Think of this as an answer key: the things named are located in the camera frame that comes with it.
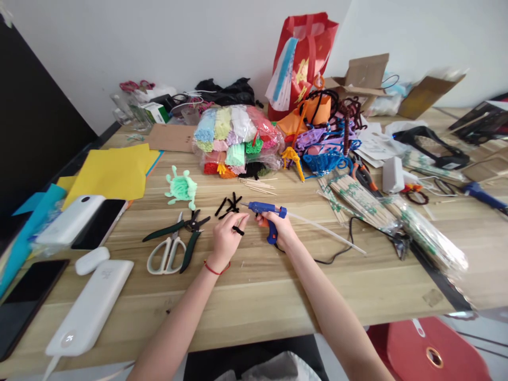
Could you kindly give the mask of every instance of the red shopping bag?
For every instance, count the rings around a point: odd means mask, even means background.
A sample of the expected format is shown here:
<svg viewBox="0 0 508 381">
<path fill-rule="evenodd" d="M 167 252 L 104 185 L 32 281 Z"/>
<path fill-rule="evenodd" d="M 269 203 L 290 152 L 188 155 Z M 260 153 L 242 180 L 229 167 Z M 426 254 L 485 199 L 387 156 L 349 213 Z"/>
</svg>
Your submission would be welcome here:
<svg viewBox="0 0 508 381">
<path fill-rule="evenodd" d="M 322 75 L 326 69 L 338 27 L 338 23 L 328 20 L 326 12 L 290 16 L 284 21 L 272 74 L 287 40 L 291 37 L 298 38 L 298 44 L 293 63 L 289 110 L 275 111 L 268 105 L 268 118 L 271 121 L 281 120 L 307 97 L 316 75 Z"/>
</svg>

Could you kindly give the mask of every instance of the red string bracelet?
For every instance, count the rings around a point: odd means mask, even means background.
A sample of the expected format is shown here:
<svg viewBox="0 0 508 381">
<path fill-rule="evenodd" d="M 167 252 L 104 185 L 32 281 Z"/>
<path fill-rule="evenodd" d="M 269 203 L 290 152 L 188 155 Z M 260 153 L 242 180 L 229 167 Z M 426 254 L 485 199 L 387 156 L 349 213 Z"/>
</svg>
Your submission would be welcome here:
<svg viewBox="0 0 508 381">
<path fill-rule="evenodd" d="M 211 272 L 213 272 L 215 275 L 222 275 L 222 274 L 224 274 L 224 273 L 225 273 L 225 271 L 226 271 L 227 269 L 229 269 L 229 268 L 231 267 L 231 262 L 229 262 L 229 263 L 228 263 L 228 266 L 227 266 L 224 270 L 222 270 L 220 273 L 217 273 L 216 271 L 212 270 L 212 268 L 211 268 L 211 267 L 210 267 L 210 266 L 206 263 L 206 259 L 203 261 L 203 263 L 205 264 L 205 267 L 206 267 L 208 270 L 210 270 Z"/>
</svg>

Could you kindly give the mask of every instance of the black phone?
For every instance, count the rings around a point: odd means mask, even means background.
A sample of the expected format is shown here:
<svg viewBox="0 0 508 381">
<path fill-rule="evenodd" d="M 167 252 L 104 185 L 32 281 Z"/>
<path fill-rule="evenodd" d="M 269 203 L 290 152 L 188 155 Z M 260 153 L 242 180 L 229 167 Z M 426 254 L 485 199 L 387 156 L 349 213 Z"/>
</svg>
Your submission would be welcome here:
<svg viewBox="0 0 508 381">
<path fill-rule="evenodd" d="M 126 208 L 127 201 L 125 200 L 105 200 L 70 248 L 74 250 L 94 250 L 102 246 Z"/>
<path fill-rule="evenodd" d="M 36 262 L 0 305 L 0 362 L 11 355 L 69 260 Z"/>
</svg>

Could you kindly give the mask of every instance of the blue glue gun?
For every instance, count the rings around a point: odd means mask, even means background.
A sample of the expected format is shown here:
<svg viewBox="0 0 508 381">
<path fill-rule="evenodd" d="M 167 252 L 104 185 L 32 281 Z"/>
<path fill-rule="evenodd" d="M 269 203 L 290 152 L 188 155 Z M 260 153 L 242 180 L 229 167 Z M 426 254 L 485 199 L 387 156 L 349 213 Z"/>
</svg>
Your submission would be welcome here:
<svg viewBox="0 0 508 381">
<path fill-rule="evenodd" d="M 278 213 L 280 218 L 285 218 L 287 214 L 287 209 L 283 206 L 280 209 L 277 209 L 275 205 L 265 204 L 260 202 L 251 202 L 251 203 L 241 203 L 242 205 L 247 206 L 254 213 L 262 213 L 262 212 L 274 212 Z M 268 221 L 268 227 L 270 228 L 270 232 L 268 233 L 268 237 L 266 240 L 269 244 L 275 244 L 277 242 L 277 228 L 272 221 Z"/>
<path fill-rule="evenodd" d="M 479 183 L 469 183 L 462 188 L 462 191 L 466 196 L 472 196 L 494 209 L 500 210 L 503 214 L 508 215 L 508 205 L 499 201 L 497 198 L 490 196 L 490 194 L 482 189 Z"/>
</svg>

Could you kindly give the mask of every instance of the red stool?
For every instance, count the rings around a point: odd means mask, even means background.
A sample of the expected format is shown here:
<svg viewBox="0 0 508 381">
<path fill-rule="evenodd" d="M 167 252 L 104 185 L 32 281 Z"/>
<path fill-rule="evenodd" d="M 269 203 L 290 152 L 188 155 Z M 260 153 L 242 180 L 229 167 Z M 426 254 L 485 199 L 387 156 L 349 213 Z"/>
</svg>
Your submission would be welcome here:
<svg viewBox="0 0 508 381">
<path fill-rule="evenodd" d="M 372 325 L 367 333 L 397 380 L 491 380 L 478 351 L 437 317 Z"/>
</svg>

